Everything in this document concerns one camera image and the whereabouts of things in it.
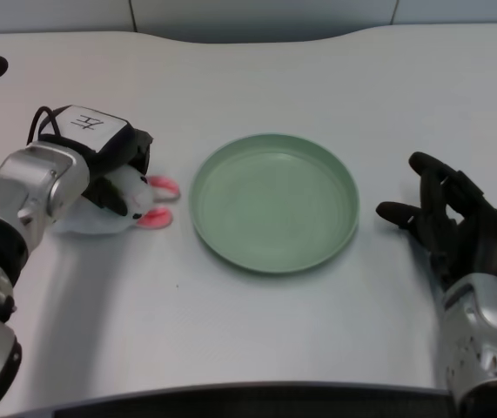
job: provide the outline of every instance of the robotic arm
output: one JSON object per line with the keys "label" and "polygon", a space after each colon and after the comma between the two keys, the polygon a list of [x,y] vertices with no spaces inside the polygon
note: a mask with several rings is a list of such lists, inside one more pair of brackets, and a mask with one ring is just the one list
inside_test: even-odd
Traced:
{"label": "robotic arm", "polygon": [[[445,292],[441,333],[450,351],[445,372],[459,413],[497,416],[497,210],[465,175],[422,152],[421,208],[381,203],[376,212],[426,248]],[[463,216],[457,224],[447,205]]]}
{"label": "robotic arm", "polygon": [[[49,117],[35,136],[43,112]],[[16,310],[13,287],[45,228],[80,195],[126,214],[103,176],[123,164],[145,173],[151,137],[128,122],[91,109],[68,106],[37,112],[28,146],[0,166],[0,400],[16,376],[22,349],[4,325]]]}

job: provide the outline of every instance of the white label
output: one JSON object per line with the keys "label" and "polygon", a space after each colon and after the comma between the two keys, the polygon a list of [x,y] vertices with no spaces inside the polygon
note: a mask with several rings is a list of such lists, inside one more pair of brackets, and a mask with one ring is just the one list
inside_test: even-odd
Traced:
{"label": "white label", "polygon": [[[57,122],[63,137],[84,144],[95,152],[101,151],[126,126],[123,119],[80,106],[70,106],[62,111],[57,115]],[[41,133],[54,134],[52,124],[49,122]]]}

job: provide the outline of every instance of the green plate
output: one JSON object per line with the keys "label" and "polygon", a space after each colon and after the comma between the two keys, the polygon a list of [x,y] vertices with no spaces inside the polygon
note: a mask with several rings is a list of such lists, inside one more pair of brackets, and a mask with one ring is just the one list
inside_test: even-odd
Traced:
{"label": "green plate", "polygon": [[263,134],[217,150],[190,190],[199,236],[244,268],[290,273],[316,266],[352,237],[359,194],[346,167],[302,138]]}

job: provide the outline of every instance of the table surface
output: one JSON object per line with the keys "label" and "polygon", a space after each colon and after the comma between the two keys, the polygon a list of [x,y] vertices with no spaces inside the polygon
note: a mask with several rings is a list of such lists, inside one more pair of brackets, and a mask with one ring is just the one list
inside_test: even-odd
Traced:
{"label": "table surface", "polygon": [[[341,381],[443,388],[421,252],[375,214],[419,201],[412,152],[466,172],[497,207],[497,24],[395,26],[294,44],[186,44],[133,33],[0,35],[0,164],[33,113],[84,105],[155,138],[150,173],[185,192],[158,232],[53,236],[10,320],[24,348],[0,415],[187,385]],[[359,230],[326,265],[261,277],[196,238],[187,191],[235,138],[282,132],[336,154]]]}

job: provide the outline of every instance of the white plush bunny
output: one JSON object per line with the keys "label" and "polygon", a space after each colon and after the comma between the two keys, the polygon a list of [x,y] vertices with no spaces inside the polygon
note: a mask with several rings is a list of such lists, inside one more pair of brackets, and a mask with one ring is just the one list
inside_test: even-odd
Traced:
{"label": "white plush bunny", "polygon": [[57,233],[88,234],[120,233],[129,226],[159,229],[172,222],[171,211],[157,203],[178,199],[180,190],[171,179],[159,176],[144,177],[129,165],[124,165],[105,176],[121,194],[128,214],[120,216],[99,208],[80,196],[64,216],[53,224]]}

